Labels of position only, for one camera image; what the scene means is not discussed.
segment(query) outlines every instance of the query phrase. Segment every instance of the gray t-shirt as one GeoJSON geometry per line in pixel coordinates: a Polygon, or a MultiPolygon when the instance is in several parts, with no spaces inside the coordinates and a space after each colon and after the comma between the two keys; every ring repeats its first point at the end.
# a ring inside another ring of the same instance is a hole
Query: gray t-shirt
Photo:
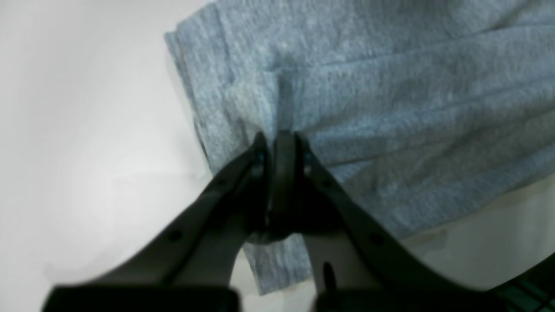
{"type": "MultiPolygon", "coordinates": [[[[555,171],[553,0],[222,0],[166,41],[213,173],[301,131],[397,238],[555,171]]],[[[244,249],[261,294],[312,273],[299,235],[244,249]]]]}

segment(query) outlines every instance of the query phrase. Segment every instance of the white surface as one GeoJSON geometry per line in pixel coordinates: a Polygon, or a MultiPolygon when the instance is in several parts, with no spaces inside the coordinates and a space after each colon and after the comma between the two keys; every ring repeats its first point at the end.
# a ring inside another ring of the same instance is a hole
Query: white surface
{"type": "MultiPolygon", "coordinates": [[[[0,1],[0,311],[38,311],[55,283],[93,278],[141,248],[210,179],[163,33],[204,0],[0,1]]],[[[405,244],[488,287],[555,250],[555,179],[405,244]]],[[[305,311],[310,281],[246,311],[305,311]]]]}

